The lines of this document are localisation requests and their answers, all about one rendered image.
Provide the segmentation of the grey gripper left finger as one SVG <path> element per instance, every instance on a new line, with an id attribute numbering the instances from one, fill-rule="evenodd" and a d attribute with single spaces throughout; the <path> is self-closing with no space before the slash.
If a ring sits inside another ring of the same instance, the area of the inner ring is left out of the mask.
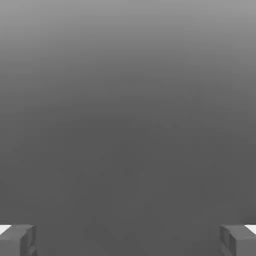
<path id="1" fill-rule="evenodd" d="M 38 256 L 37 226 L 0 224 L 0 256 Z"/>

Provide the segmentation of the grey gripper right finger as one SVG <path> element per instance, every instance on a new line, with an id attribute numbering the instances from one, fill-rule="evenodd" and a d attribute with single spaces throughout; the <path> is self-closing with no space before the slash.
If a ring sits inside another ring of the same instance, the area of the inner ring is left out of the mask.
<path id="1" fill-rule="evenodd" d="M 221 225 L 221 256 L 256 256 L 256 224 Z"/>

